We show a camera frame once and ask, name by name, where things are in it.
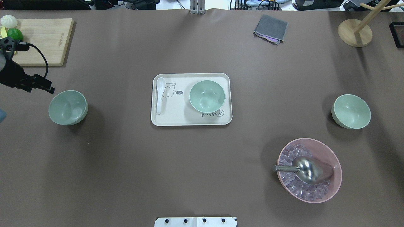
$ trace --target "white tray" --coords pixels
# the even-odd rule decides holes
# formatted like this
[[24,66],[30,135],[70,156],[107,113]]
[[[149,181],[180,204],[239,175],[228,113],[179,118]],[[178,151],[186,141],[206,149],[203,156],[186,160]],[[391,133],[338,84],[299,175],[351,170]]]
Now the white tray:
[[[159,77],[164,77],[166,81],[166,92],[163,95],[160,115],[156,114],[156,81]],[[201,113],[194,109],[189,101],[191,88],[203,80],[215,81],[225,91],[225,103],[214,113]],[[160,74],[153,80],[151,121],[157,126],[224,125],[230,123],[232,118],[230,79],[226,74]]]

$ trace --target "folded napkin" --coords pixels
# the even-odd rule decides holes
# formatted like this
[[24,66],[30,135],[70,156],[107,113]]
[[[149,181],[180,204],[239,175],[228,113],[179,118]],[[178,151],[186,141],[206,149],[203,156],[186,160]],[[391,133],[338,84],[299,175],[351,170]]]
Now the folded napkin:
[[287,28],[288,22],[263,15],[254,30],[254,34],[277,45],[281,41],[285,41]]

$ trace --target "wooden cutting board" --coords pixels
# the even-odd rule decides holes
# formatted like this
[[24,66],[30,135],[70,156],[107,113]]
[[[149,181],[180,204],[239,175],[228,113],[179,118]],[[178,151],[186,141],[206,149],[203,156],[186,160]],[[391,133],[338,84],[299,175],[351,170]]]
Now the wooden cutting board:
[[[49,65],[63,65],[73,19],[17,19],[24,35],[24,42],[29,42],[44,54]],[[26,52],[19,51],[13,61],[21,66],[45,66],[45,61],[38,51],[30,47]]]

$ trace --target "lime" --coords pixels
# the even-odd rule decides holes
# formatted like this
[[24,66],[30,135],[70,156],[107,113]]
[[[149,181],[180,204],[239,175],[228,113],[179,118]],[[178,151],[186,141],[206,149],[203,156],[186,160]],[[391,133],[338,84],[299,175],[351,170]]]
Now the lime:
[[10,28],[7,31],[7,36],[11,37],[15,40],[20,40],[20,41],[24,40],[24,36],[23,36],[22,32],[20,30],[18,30],[17,28]]

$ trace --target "ceramic spoon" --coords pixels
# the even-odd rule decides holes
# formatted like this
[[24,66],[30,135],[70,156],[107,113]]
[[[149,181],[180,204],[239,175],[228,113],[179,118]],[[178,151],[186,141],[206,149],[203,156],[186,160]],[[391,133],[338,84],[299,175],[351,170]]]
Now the ceramic spoon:
[[156,113],[161,114],[161,99],[163,98],[163,92],[166,87],[166,81],[164,80],[163,77],[160,77],[157,79],[156,82],[157,86],[157,107],[156,107]]

